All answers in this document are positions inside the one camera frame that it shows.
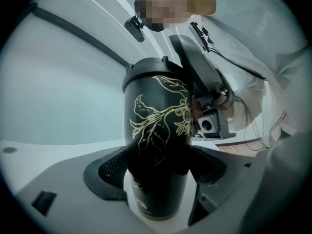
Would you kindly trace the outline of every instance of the small camera lens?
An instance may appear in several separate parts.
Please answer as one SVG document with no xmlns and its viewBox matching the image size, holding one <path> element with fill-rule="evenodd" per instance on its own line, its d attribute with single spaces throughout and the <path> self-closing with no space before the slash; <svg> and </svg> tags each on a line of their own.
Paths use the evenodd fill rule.
<svg viewBox="0 0 312 234">
<path fill-rule="evenodd" d="M 210 131 L 212 129 L 211 123 L 207 120 L 204 120 L 201 125 L 206 131 Z"/>
</svg>

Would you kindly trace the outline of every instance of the printed logo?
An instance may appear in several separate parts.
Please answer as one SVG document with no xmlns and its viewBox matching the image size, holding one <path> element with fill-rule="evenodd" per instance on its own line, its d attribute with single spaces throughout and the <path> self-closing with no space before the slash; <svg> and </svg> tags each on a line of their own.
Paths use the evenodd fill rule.
<svg viewBox="0 0 312 234">
<path fill-rule="evenodd" d="M 257 37 L 260 37 L 262 32 L 264 31 L 264 29 L 266 28 L 268 21 L 270 20 L 270 18 L 272 17 L 272 14 L 269 11 L 266 11 L 264 13 L 264 16 L 262 18 L 261 24 L 258 28 L 258 30 L 256 31 L 256 35 Z"/>
<path fill-rule="evenodd" d="M 147 210 L 147 206 L 145 205 L 144 202 L 142 202 L 141 200 L 137 200 L 138 204 L 140 207 L 142 207 L 143 209 Z"/>
</svg>

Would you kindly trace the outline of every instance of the black tumbler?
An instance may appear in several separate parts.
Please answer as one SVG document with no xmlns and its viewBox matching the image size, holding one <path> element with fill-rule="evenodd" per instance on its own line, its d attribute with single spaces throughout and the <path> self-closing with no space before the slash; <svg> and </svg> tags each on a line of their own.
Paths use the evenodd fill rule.
<svg viewBox="0 0 312 234">
<path fill-rule="evenodd" d="M 136 203 L 145 217 L 166 220 L 180 207 L 189 170 L 192 83 L 167 57 L 145 58 L 127 72 L 122 89 Z"/>
</svg>

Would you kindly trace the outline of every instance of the person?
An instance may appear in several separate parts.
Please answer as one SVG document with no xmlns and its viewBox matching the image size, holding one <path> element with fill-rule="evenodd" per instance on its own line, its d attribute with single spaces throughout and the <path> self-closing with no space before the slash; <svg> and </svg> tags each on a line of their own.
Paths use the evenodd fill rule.
<svg viewBox="0 0 312 234">
<path fill-rule="evenodd" d="M 272 93 L 272 111 L 264 134 L 266 145 L 272 143 L 272 131 L 281 122 L 285 132 L 291 135 L 309 128 L 305 120 L 309 112 L 297 108 L 298 104 L 305 107 L 304 93 L 296 95 L 287 89 L 293 90 L 298 83 L 309 82 L 301 79 L 312 66 L 311 47 L 283 0 L 136 0 L 135 11 L 154 31 L 185 23 L 192 15 L 200 15 L 213 47 L 218 45 L 224 56 L 267 78 Z M 218 67 L 223 72 L 226 65 Z M 230 129 L 238 131 L 261 114 L 265 86 L 263 80 L 237 68 L 231 68 L 229 72 L 239 80 L 241 88 L 235 94 L 244 102 L 235 101 L 227 111 Z M 222 96 L 213 105 L 224 100 Z M 200 107 L 194 105 L 198 117 Z M 252 116 L 247 121 L 245 106 Z"/>
</svg>

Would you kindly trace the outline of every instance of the gold leaf illustration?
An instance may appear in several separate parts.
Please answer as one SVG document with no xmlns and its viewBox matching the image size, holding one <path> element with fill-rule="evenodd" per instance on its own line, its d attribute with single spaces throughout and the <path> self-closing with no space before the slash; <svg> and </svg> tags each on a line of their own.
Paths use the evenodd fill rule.
<svg viewBox="0 0 312 234">
<path fill-rule="evenodd" d="M 175 112 L 175 115 L 182 118 L 182 122 L 174 122 L 177 126 L 178 136 L 190 135 L 190 94 L 187 85 L 178 79 L 164 76 L 155 76 L 159 84 L 172 93 L 179 93 L 182 99 L 179 105 L 171 106 L 163 111 L 158 111 L 153 107 L 148 107 L 142 102 L 142 96 L 135 99 L 134 113 L 143 121 L 136 123 L 130 120 L 130 125 L 134 128 L 132 138 L 141 134 L 138 142 L 139 156 L 148 165 L 156 166 L 164 160 L 166 156 L 166 146 L 170 139 L 171 132 L 167 124 L 167 116 Z"/>
<path fill-rule="evenodd" d="M 187 85 L 178 79 L 172 79 L 164 76 L 154 76 L 153 78 L 155 78 L 163 88 L 172 93 L 179 93 L 184 98 L 188 98 L 190 96 L 190 93 L 187 90 Z"/>
<path fill-rule="evenodd" d="M 137 180 L 135 177 L 133 177 L 133 175 L 131 174 L 131 177 L 132 177 L 132 185 L 134 187 L 137 187 L 139 189 L 144 189 L 144 188 L 147 188 L 146 185 L 144 185 L 142 182 L 140 182 L 139 180 Z"/>
</svg>

